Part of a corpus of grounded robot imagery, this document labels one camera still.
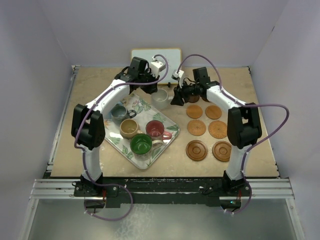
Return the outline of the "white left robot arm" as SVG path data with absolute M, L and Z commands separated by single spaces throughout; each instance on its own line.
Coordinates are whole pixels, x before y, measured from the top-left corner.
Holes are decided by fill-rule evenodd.
M 81 150 L 83 172 L 76 182 L 75 189 L 91 196 L 98 196 L 103 191 L 103 173 L 100 167 L 100 146 L 106 132 L 106 115 L 118 102 L 138 88 L 148 94 L 157 90 L 161 67 L 152 70 L 147 60 L 134 57 L 129 66 L 123 68 L 111 84 L 94 100 L 73 109 L 71 135 L 74 147 Z

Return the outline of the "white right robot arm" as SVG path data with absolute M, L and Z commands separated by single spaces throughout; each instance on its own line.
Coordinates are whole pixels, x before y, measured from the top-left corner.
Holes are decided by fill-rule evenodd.
M 192 70 L 194 83 L 184 81 L 184 71 L 175 70 L 172 79 L 178 81 L 173 89 L 171 105 L 183 106 L 190 96 L 201 96 L 227 112 L 227 138 L 231 144 L 230 160 L 223 173 L 221 188 L 228 196 L 235 195 L 240 188 L 247 187 L 245 179 L 246 160 L 250 147 L 262 136 L 260 115 L 254 103 L 245 103 L 228 93 L 222 86 L 222 79 L 211 81 L 206 67 Z

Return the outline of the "light wooden coaster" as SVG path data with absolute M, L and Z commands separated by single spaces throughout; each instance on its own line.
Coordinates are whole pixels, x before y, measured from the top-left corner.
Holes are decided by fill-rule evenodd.
M 205 114 L 212 120 L 217 120 L 222 116 L 222 110 L 216 105 L 210 105 L 205 109 Z

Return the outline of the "woven bamboo coaster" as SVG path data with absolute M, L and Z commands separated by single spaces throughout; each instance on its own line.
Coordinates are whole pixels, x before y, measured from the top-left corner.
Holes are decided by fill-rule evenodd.
M 194 119 L 188 122 L 187 130 L 193 136 L 201 136 L 206 132 L 206 125 L 203 121 Z
M 227 124 L 220 120 L 212 121 L 208 126 L 210 135 L 216 139 L 223 139 L 227 136 Z

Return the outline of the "dark walnut coaster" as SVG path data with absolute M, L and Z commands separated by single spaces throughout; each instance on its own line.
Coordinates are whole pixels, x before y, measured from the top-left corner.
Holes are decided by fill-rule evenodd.
M 200 99 L 199 95 L 190 95 L 187 97 L 187 100 L 185 101 L 186 103 L 196 103 Z

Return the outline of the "orange wooden coaster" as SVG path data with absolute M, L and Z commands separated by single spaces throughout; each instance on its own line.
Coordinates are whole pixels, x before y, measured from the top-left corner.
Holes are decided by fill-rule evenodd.
M 186 114 L 192 119 L 198 119 L 203 115 L 203 110 L 199 105 L 192 104 L 186 108 Z

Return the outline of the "white ceramic cup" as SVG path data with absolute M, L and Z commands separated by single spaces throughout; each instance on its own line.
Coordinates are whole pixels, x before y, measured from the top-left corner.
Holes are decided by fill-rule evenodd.
M 158 110 L 165 109 L 173 99 L 164 89 L 158 89 L 157 92 L 151 94 L 151 104 Z

